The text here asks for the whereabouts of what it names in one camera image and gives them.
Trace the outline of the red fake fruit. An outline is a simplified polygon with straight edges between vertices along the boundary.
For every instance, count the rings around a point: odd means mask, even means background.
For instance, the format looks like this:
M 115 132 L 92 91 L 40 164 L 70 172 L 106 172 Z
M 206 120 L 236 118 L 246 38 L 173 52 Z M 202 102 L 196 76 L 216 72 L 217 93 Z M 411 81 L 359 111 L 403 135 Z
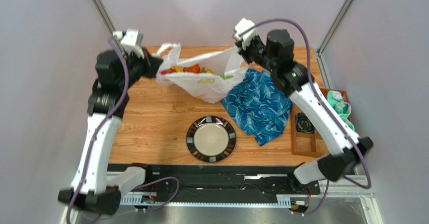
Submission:
M 175 72 L 176 70 L 174 68 L 169 68 L 161 71 L 161 75 L 166 75 L 166 74 L 175 73 Z

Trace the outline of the blue shark print cloth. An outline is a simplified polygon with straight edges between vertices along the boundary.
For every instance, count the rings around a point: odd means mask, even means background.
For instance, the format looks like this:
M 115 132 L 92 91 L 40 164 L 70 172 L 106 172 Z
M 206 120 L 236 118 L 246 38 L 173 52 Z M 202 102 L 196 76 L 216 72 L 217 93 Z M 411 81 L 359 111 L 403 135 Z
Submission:
M 274 86 L 270 74 L 254 68 L 247 70 L 243 81 L 230 90 L 221 104 L 259 146 L 283 134 L 292 107 L 292 101 Z

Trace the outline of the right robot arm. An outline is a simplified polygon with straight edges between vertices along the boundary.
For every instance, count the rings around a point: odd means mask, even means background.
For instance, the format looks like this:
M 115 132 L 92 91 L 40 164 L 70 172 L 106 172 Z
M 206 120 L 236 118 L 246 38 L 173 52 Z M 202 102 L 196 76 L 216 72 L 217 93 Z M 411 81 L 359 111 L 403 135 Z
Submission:
M 293 178 L 301 184 L 327 179 L 338 181 L 374 146 L 369 137 L 360 137 L 339 117 L 324 98 L 307 68 L 294 59 L 294 41 L 287 30 L 271 30 L 263 43 L 255 29 L 236 30 L 238 53 L 247 63 L 256 63 L 270 72 L 274 85 L 309 118 L 327 145 L 329 153 L 299 165 Z

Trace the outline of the black rimmed ceramic plate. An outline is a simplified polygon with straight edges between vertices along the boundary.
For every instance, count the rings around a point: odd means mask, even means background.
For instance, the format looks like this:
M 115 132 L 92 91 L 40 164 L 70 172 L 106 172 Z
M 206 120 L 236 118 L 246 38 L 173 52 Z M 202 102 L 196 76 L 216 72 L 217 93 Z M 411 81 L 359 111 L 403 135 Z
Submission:
M 186 134 L 189 152 L 198 160 L 216 163 L 226 159 L 237 143 L 236 132 L 229 121 L 219 116 L 204 116 L 194 121 Z

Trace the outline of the teal white rolled sock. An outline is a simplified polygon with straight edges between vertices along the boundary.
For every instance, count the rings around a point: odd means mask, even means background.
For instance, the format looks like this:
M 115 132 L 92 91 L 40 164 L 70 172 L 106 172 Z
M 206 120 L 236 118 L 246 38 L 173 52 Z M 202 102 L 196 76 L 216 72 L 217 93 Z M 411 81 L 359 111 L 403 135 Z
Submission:
M 351 114 L 351 105 L 346 102 L 342 94 L 338 91 L 329 91 L 327 101 L 337 113 Z

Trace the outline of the white printed plastic bag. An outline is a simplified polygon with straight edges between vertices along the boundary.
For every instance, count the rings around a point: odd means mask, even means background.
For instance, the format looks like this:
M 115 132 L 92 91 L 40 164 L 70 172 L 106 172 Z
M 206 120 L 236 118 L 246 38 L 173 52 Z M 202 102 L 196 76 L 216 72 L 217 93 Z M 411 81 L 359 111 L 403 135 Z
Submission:
M 177 85 L 191 96 L 208 103 L 216 103 L 226 97 L 229 91 L 241 83 L 249 69 L 243 58 L 233 46 L 223 51 L 214 51 L 200 54 L 191 58 L 180 58 L 181 45 L 178 43 L 164 43 L 152 56 L 162 56 L 156 82 L 161 85 Z M 173 69 L 175 66 L 184 69 L 199 65 L 200 69 L 211 72 L 172 72 L 162 74 L 163 71 Z

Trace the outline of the orange fake fruit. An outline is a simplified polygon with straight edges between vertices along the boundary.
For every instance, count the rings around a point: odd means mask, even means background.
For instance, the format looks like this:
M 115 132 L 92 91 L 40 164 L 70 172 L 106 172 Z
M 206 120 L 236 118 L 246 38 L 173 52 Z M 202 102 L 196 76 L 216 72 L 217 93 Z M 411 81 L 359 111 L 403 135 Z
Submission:
M 200 68 L 199 64 L 197 63 L 197 64 L 189 66 L 189 67 L 184 67 L 183 72 L 200 73 L 201 68 Z

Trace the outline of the dark rolled sock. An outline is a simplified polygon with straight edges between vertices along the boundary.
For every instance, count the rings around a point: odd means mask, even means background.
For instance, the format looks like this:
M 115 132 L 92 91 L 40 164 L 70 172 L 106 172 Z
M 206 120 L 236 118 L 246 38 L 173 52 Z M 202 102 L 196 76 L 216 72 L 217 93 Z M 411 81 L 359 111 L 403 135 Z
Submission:
M 302 133 L 314 133 L 315 127 L 305 113 L 300 112 L 296 115 L 296 131 Z

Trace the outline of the left aluminium frame post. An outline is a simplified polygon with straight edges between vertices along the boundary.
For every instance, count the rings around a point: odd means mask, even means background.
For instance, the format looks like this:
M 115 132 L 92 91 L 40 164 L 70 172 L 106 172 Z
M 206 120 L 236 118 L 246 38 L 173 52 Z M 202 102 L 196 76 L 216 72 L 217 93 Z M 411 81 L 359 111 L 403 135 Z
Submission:
M 109 17 L 108 12 L 106 11 L 106 8 L 104 7 L 104 4 L 102 0 L 91 0 L 94 7 L 96 8 L 104 26 L 106 27 L 107 31 L 109 32 L 109 35 L 112 36 L 113 32 L 116 30 L 115 26 Z

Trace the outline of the aluminium frame post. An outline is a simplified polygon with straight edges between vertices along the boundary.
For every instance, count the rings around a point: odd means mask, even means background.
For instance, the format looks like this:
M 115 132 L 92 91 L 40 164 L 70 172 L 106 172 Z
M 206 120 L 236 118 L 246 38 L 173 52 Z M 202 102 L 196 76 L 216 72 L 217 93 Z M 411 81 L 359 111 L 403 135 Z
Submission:
M 330 42 L 334 38 L 337 30 L 341 26 L 342 22 L 344 21 L 345 17 L 347 16 L 349 10 L 353 6 L 355 0 L 345 0 L 338 11 L 337 15 L 335 16 L 334 21 L 332 22 L 328 32 L 326 33 L 325 37 L 322 40 L 322 43 L 320 47 L 317 49 L 317 53 L 319 56 L 323 55 L 324 52 L 327 50 Z
M 113 32 L 116 30 L 115 26 L 109 17 L 108 12 L 106 11 L 106 8 L 104 7 L 104 4 L 102 0 L 91 0 L 94 7 L 96 8 L 104 26 L 106 27 L 107 31 L 109 32 L 109 35 L 112 36 Z

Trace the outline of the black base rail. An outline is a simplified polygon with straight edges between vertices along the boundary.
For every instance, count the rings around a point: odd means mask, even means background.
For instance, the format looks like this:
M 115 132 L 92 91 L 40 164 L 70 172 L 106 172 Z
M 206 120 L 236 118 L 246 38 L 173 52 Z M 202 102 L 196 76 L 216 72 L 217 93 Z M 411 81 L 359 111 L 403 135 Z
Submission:
M 135 206 L 171 205 L 288 207 L 295 197 L 306 200 L 321 194 L 318 182 L 293 190 L 291 166 L 240 165 L 152 165 L 153 186 L 134 189 L 122 204 Z

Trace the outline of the right aluminium frame post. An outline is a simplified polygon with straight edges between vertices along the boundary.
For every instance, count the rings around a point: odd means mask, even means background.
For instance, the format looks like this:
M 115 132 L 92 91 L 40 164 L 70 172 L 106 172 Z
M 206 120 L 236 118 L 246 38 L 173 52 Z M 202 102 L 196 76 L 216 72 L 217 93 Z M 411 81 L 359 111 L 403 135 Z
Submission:
M 328 32 L 326 33 L 325 37 L 322 40 L 322 43 L 320 47 L 317 49 L 317 53 L 319 56 L 323 55 L 324 52 L 327 50 L 330 42 L 334 38 L 337 30 L 341 26 L 342 22 L 344 21 L 345 17 L 347 16 L 349 10 L 353 6 L 355 0 L 345 0 L 338 11 L 337 15 L 335 16 L 334 21 L 332 22 Z

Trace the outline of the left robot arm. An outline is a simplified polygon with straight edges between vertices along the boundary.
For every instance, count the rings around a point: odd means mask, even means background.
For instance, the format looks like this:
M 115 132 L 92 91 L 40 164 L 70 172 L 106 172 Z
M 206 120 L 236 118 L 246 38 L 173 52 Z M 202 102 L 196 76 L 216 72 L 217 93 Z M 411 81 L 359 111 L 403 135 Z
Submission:
M 72 208 L 114 215 L 121 198 L 151 176 L 147 164 L 134 163 L 122 174 L 107 180 L 113 141 L 129 101 L 127 90 L 140 78 L 155 78 L 163 60 L 146 49 L 143 55 L 107 50 L 97 56 L 96 78 L 88 100 L 87 135 L 80 164 L 70 187 L 61 189 L 58 201 Z

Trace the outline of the yellow fake banana bunch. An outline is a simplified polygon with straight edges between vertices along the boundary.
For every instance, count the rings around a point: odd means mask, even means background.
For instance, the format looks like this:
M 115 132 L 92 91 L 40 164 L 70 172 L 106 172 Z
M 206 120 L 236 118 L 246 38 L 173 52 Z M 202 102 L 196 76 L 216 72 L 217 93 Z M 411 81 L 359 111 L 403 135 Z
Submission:
M 173 66 L 173 68 L 176 70 L 176 72 L 183 72 L 183 67 L 179 66 Z M 213 73 L 210 69 L 206 69 L 205 67 L 201 68 L 200 73 Z

